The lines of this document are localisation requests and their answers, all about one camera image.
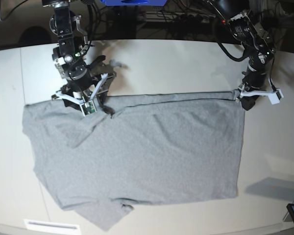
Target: t-shirt sleeve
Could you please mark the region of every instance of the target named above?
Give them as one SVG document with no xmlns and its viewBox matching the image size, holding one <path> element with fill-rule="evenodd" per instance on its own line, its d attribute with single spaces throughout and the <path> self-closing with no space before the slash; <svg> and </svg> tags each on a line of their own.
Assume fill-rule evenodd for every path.
<svg viewBox="0 0 294 235">
<path fill-rule="evenodd" d="M 133 207 L 130 205 L 109 200 L 87 203 L 75 209 L 79 215 L 105 231 L 109 230 L 132 210 Z"/>
</svg>

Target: gray t-shirt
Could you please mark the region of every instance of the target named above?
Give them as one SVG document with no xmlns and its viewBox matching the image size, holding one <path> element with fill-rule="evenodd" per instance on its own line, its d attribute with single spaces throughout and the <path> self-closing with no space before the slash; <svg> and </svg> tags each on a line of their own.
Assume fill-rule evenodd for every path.
<svg viewBox="0 0 294 235">
<path fill-rule="evenodd" d="M 83 117 L 57 100 L 27 105 L 34 171 L 61 209 L 104 230 L 135 204 L 236 197 L 244 129 L 236 96 L 112 96 L 112 116 Z"/>
</svg>

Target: white table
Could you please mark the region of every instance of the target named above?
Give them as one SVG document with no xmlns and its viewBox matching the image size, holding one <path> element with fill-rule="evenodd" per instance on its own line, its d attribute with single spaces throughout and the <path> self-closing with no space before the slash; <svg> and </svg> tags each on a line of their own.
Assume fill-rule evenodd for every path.
<svg viewBox="0 0 294 235">
<path fill-rule="evenodd" d="M 122 68 L 116 68 L 118 76 L 110 95 L 228 91 L 237 88 L 242 79 L 241 71 L 247 66 L 247 61 L 233 62 L 217 44 L 207 42 L 122 40 L 96 42 L 96 45 L 89 51 L 90 58 L 102 53 L 107 61 L 115 59 L 123 64 Z M 61 211 L 43 187 L 40 192 L 31 173 L 33 156 L 29 141 L 21 133 L 22 106 L 49 100 L 62 86 L 51 58 L 55 46 L 0 52 L 3 58 L 0 61 L 0 75 L 3 73 L 0 76 L 0 145 L 4 141 L 9 143 L 6 148 L 0 148 L 0 197 L 7 202 L 5 205 L 0 200 L 0 211 L 2 208 L 13 211 L 12 214 L 0 212 L 0 223 L 24 227 L 24 218 L 50 220 L 79 224 L 83 235 L 105 234 L 75 212 Z M 227 47 L 234 55 L 241 54 L 233 45 Z M 19 52 L 21 65 L 17 64 L 20 58 L 15 56 L 15 69 L 11 69 L 6 58 L 11 58 L 10 53 Z M 279 52 L 275 68 L 273 80 L 285 98 L 273 106 L 266 98 L 260 98 L 246 113 L 237 198 L 184 205 L 135 206 L 135 210 L 107 234 L 265 235 L 293 226 L 282 223 L 282 217 L 294 196 L 294 54 Z M 16 98 L 3 96 L 2 93 L 11 94 L 12 85 L 18 87 Z M 15 151 L 11 143 L 19 150 Z M 10 174 L 10 161 L 17 162 L 15 159 L 23 163 L 14 164 L 17 171 Z M 16 196 L 11 195 L 14 185 L 23 186 Z"/>
</svg>

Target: table surface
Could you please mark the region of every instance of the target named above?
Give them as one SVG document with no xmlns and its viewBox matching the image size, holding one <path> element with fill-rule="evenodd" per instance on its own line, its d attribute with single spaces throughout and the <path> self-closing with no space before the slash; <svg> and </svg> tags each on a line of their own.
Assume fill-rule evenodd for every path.
<svg viewBox="0 0 294 235">
<path fill-rule="evenodd" d="M 96 55 L 122 63 L 110 95 L 170 94 L 236 89 L 247 60 L 228 59 L 217 44 L 169 40 L 95 42 Z M 135 206 L 108 233 L 73 211 L 61 211 L 32 173 L 33 153 L 22 133 L 24 104 L 50 100 L 62 86 L 51 58 L 56 45 L 0 51 L 0 224 L 23 219 L 81 226 L 83 235 L 264 235 L 282 223 L 294 199 L 294 54 L 278 52 L 273 81 L 285 96 L 271 105 L 260 98 L 246 112 L 238 197 L 182 205 Z M 239 56 L 234 45 L 226 45 Z"/>
</svg>

